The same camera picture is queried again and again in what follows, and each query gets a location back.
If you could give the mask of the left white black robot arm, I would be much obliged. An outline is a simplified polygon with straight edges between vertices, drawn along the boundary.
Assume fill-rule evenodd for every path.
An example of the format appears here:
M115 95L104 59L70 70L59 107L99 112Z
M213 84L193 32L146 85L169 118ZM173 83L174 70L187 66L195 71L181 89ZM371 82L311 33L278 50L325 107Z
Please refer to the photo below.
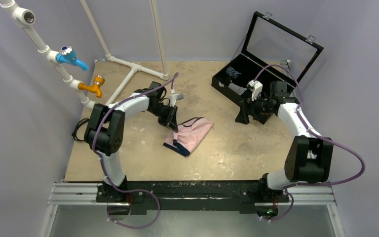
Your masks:
M122 101L110 105L95 104L85 130L84 139L98 156L104 178L110 185L108 195L116 202L127 197L127 188L122 185L125 174L119 160L119 148L123 142L125 122L133 116L150 112L160 125L178 131L177 110L172 102L164 104L165 85L152 82L149 88L138 89Z

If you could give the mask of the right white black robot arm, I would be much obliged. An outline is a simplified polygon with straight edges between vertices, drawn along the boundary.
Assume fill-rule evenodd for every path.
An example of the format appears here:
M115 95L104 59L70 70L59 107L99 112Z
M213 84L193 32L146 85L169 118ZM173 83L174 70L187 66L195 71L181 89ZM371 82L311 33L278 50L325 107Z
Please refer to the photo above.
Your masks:
M263 85L256 80L248 82L247 88L252 95L240 102L235 122L248 124L250 119L259 121L276 115L293 136L284 168L263 177L265 183L257 188L259 198L269 201L276 196L277 190L298 182L326 182L330 173L333 145L319 139L320 134L313 130L307 119L301 118L303 113L300 103L297 98L289 95L286 83L273 81L269 96L262 93Z

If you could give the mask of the pink underwear navy trim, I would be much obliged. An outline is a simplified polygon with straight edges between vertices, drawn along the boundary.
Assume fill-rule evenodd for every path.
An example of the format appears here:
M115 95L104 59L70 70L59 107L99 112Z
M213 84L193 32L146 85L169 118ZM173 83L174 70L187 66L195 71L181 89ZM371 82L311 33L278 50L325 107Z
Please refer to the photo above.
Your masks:
M188 157L199 146L214 123L204 117L193 117L178 125L178 131L167 135L163 146Z

